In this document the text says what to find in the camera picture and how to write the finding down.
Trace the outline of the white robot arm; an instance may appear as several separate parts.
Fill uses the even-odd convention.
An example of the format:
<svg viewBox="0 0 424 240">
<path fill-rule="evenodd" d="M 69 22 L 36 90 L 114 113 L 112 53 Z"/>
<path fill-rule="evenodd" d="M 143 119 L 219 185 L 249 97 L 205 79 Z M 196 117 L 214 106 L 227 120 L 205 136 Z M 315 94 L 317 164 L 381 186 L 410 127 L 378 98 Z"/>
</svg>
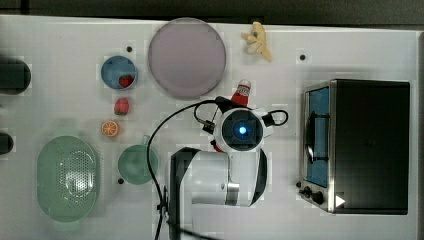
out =
<svg viewBox="0 0 424 240">
<path fill-rule="evenodd" d="M 195 204 L 250 207 L 267 184 L 264 139 L 273 133 L 272 115 L 263 108 L 224 110 L 213 136 L 218 150 L 184 147 L 167 165 L 170 240 L 195 240 Z"/>
</svg>

